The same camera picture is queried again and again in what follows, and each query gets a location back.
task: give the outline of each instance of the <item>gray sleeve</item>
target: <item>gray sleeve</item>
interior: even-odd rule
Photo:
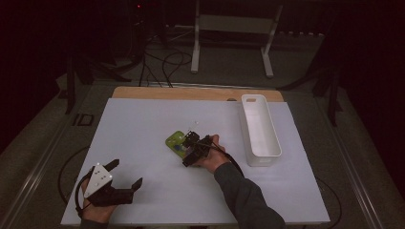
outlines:
[[[107,229],[108,223],[100,223],[92,220],[83,219],[80,222],[79,229]]]
[[[242,177],[232,163],[221,165],[214,177],[241,229],[286,228],[283,218],[266,205],[260,187]]]

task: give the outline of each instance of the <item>white rectangular container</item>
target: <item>white rectangular container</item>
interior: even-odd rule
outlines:
[[[266,98],[242,95],[241,126],[249,166],[269,166],[282,153]]]

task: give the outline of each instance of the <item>green object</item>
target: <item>green object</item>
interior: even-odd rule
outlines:
[[[166,139],[166,145],[180,158],[185,158],[185,149],[182,146],[185,141],[184,133],[176,131]]]

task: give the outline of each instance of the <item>white tabletop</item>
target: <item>white tabletop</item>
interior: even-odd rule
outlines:
[[[330,221],[288,104],[274,102],[268,107],[283,153],[269,167],[249,167],[239,118],[241,102],[111,98],[79,177],[98,162],[107,164],[116,158],[120,164],[110,172],[113,187],[130,188],[143,177],[134,202],[120,205],[112,224],[236,223],[213,175],[202,168],[185,168],[164,143],[198,121],[194,131],[201,137],[220,135],[220,143],[245,177],[262,188],[267,205],[286,223]],[[71,197],[61,224],[79,223]]]

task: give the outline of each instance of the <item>white metal frame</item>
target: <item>white metal frame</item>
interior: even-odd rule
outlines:
[[[271,67],[270,58],[268,57],[268,52],[274,39],[274,34],[276,32],[282,10],[283,6],[279,6],[276,15],[272,19],[208,15],[200,14],[200,0],[196,0],[196,24],[194,29],[195,36],[194,50],[191,61],[191,72],[197,73],[199,71],[200,30],[236,31],[268,34],[267,43],[261,48],[261,55],[265,65],[266,76],[269,78],[273,77],[274,74]]]

